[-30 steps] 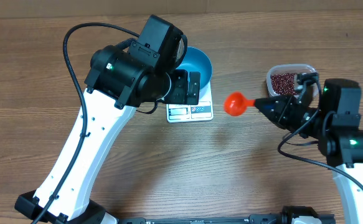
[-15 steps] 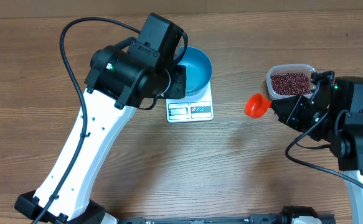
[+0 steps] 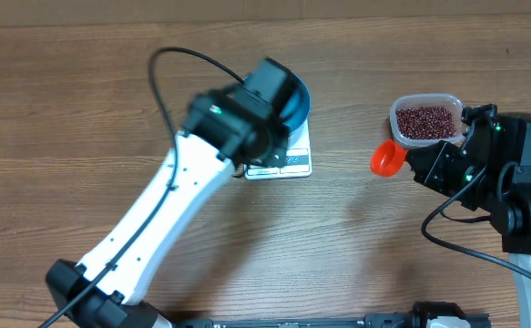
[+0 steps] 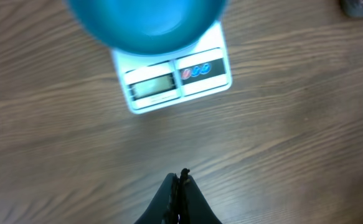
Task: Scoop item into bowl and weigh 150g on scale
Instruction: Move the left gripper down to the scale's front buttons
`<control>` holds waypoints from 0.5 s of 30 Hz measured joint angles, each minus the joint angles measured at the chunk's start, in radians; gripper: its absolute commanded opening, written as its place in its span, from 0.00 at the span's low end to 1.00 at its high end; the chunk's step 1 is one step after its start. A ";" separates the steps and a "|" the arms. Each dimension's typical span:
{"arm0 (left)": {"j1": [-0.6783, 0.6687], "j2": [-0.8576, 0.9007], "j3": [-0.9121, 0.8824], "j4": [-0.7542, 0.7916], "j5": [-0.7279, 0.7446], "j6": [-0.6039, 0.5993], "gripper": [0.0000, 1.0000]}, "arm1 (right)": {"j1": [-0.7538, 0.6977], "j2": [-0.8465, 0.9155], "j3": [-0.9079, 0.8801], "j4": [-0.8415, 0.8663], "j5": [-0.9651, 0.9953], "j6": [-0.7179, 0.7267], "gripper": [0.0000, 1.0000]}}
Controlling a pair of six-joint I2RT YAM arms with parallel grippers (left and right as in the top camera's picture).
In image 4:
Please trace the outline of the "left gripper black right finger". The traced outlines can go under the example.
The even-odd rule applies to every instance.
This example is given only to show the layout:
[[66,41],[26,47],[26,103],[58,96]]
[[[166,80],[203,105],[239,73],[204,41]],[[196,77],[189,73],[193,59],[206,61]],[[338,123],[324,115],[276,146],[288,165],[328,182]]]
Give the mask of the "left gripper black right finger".
[[222,224],[212,211],[197,183],[184,168],[179,178],[179,223],[181,224]]

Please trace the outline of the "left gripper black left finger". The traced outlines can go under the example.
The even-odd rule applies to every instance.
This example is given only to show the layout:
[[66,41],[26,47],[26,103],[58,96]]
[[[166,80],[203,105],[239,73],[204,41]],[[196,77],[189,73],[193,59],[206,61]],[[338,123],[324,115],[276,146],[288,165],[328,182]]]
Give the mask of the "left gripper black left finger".
[[134,224],[172,224],[178,222],[177,187],[178,177],[169,173],[154,195],[144,213]]

